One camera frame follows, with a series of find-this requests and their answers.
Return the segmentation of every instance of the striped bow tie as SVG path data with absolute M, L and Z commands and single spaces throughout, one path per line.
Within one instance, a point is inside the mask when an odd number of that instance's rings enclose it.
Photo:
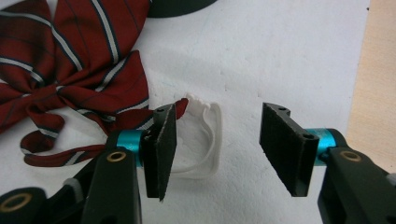
M 106 134 L 152 124 L 148 84 L 131 51 L 149 0 L 59 0 L 54 19 L 45 0 L 0 11 L 0 133 L 30 117 L 37 131 L 21 140 L 25 162 L 63 166 L 90 159 L 105 146 L 51 150 L 64 119 L 48 111 L 69 106 Z M 187 101 L 177 102 L 178 116 Z

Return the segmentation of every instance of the teal metallic band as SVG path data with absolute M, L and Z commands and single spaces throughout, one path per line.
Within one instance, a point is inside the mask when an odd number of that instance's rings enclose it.
M 140 137 L 142 136 L 140 130 L 124 130 L 120 132 L 119 139 L 117 140 L 117 147 L 125 147 L 134 153 L 136 158 L 136 166 L 141 167 L 139 150 L 140 150 Z
M 334 137 L 327 129 L 306 129 L 309 133 L 316 135 L 319 138 L 317 159 L 315 165 L 326 165 L 319 159 L 320 156 L 325 155 L 329 147 L 336 147 Z

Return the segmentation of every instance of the red fabric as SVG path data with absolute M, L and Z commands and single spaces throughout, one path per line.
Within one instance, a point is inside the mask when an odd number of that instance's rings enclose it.
M 149 127 L 149 91 L 138 51 L 131 51 L 149 0 L 59 0 L 53 22 L 45 0 L 0 11 L 0 133 L 29 116 L 38 130 L 21 140 L 25 162 L 63 166 L 104 146 L 51 150 L 64 119 L 48 111 L 69 106 L 109 134 Z M 177 103 L 177 117 L 187 100 Z

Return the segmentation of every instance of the black round object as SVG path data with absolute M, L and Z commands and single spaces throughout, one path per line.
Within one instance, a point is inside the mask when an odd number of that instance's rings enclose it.
M 151 18 L 176 17 L 198 11 L 216 0 L 152 0 L 148 16 Z

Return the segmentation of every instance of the wooden surface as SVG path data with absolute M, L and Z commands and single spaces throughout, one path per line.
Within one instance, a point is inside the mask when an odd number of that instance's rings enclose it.
M 347 131 L 349 145 L 396 173 L 396 1 L 372 0 Z

